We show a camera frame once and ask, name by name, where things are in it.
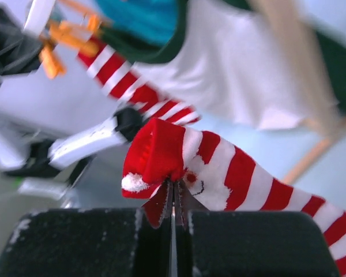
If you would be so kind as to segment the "red white striped sock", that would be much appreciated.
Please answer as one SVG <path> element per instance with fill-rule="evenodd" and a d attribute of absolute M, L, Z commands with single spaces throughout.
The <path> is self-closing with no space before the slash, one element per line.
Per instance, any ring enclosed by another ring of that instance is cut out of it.
<path fill-rule="evenodd" d="M 94 36 L 89 41 L 99 47 L 97 54 L 88 57 L 78 53 L 78 58 L 106 96 L 119 103 L 130 104 L 148 117 L 176 125 L 187 125 L 201 119 L 193 106 L 168 96 L 139 76 L 111 46 Z"/>

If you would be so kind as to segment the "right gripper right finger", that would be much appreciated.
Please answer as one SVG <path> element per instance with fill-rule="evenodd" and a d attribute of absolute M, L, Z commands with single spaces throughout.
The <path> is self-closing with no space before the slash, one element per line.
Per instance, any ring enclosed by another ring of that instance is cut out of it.
<path fill-rule="evenodd" d="M 179 276 L 339 276 L 326 241 L 302 212 L 211 212 L 174 185 Z"/>

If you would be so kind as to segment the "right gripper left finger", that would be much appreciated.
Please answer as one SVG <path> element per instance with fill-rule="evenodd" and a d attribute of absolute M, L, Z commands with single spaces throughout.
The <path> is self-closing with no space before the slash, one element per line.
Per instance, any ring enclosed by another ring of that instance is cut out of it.
<path fill-rule="evenodd" d="M 27 214 L 0 255 L 0 276 L 167 276 L 171 199 L 162 185 L 141 208 Z"/>

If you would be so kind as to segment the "red white santa sock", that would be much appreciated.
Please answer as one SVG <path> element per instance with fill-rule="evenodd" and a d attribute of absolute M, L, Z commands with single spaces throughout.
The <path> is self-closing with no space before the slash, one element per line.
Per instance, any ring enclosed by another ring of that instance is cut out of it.
<path fill-rule="evenodd" d="M 150 199 L 163 181 L 183 180 L 212 211 L 296 211 L 309 214 L 346 276 L 346 211 L 281 183 L 218 134 L 151 119 L 135 136 L 123 165 L 122 194 Z"/>

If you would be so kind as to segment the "green and white garment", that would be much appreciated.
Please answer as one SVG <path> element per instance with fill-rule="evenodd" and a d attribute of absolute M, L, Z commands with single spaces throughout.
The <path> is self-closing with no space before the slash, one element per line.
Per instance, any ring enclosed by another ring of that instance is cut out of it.
<path fill-rule="evenodd" d="M 250 1 L 177 3 L 162 46 L 112 27 L 102 38 L 163 93 L 233 123 L 289 129 L 311 116 L 287 54 Z"/>

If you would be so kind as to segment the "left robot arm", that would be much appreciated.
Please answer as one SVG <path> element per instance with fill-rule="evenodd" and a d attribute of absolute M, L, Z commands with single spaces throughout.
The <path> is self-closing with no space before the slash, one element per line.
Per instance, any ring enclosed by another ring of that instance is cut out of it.
<path fill-rule="evenodd" d="M 26 33 L 0 5 L 0 77 L 38 70 L 51 47 Z M 40 140 L 23 137 L 0 113 L 0 170 L 8 177 L 23 178 L 25 186 L 54 178 L 73 163 L 81 164 L 102 150 L 132 142 L 146 122 L 138 110 L 125 106 L 85 131 L 66 138 Z"/>

